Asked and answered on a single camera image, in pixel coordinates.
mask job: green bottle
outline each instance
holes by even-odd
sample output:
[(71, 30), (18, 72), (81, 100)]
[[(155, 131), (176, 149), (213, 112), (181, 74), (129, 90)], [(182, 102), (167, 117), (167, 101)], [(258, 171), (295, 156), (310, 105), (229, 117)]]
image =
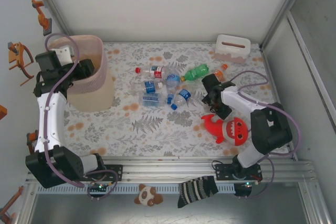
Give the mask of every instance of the green bottle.
[(209, 73), (208, 66), (206, 64), (202, 64), (192, 70), (189, 70), (184, 76), (181, 76), (181, 81), (194, 81), (199, 77), (205, 76), (207, 73)]

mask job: tissue box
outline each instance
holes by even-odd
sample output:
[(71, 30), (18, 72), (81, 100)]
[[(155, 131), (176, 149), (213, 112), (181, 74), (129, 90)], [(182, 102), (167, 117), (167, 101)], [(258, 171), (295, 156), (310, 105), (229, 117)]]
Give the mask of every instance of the tissue box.
[(219, 35), (215, 59), (244, 63), (251, 51), (251, 41), (229, 35)]

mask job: blue label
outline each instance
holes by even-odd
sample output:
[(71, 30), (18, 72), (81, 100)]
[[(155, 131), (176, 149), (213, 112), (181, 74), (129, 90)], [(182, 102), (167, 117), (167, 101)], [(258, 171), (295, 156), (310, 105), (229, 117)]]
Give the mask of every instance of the blue label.
[(168, 75), (167, 80), (173, 80), (173, 81), (180, 82), (180, 77), (176, 74), (170, 74), (170, 75)]
[(154, 81), (145, 81), (145, 87), (146, 87), (147, 94), (155, 93)]
[(144, 95), (142, 97), (142, 100), (143, 101), (159, 102), (159, 95), (158, 94)]
[(157, 97), (142, 97), (143, 101), (152, 101), (152, 102), (158, 102), (159, 99)]
[(191, 94), (185, 89), (182, 89), (178, 94), (183, 96), (186, 101), (191, 97)]

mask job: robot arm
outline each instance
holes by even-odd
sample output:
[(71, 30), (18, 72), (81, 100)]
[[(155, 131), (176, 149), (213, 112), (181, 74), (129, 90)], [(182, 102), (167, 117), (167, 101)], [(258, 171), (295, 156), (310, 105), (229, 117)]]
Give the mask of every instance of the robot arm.
[[(55, 174), (46, 162), (45, 141), (48, 141), (48, 154), (57, 171), (69, 180), (81, 180), (83, 175), (93, 170), (104, 170), (105, 166), (99, 154), (79, 157), (64, 146), (64, 110), (67, 103), (67, 89), (74, 80), (82, 79), (93, 73), (93, 64), (88, 60), (80, 61), (75, 71), (69, 75), (51, 95), (49, 106), (46, 107), (47, 97), (60, 78), (62, 78), (73, 66), (71, 63), (60, 63), (55, 51), (49, 51), (36, 56), (41, 72), (37, 76), (34, 94), (37, 97), (40, 117), (39, 136), (35, 153), (26, 157), (26, 166), (36, 179), (45, 188), (50, 188), (65, 183)], [(44, 138), (46, 125), (47, 139)]]
[[(244, 94), (257, 103), (244, 99), (237, 87), (231, 82), (220, 83), (214, 74), (206, 76), (202, 83), (208, 95), (202, 100), (211, 107), (221, 119), (226, 119), (232, 109), (241, 112), (251, 121), (252, 144), (233, 158), (233, 170), (236, 177), (244, 177), (248, 169), (262, 157), (292, 140), (287, 118), (280, 112), (258, 104), (251, 96)], [(280, 103), (273, 106), (283, 110)]]

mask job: black and white sock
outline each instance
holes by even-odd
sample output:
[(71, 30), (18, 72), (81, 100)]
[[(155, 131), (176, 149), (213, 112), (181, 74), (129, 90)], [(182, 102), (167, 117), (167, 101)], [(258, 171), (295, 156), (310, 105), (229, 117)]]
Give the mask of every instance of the black and white sock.
[(178, 185), (180, 198), (177, 207), (182, 208), (197, 200), (213, 196), (218, 192), (214, 176), (203, 176)]

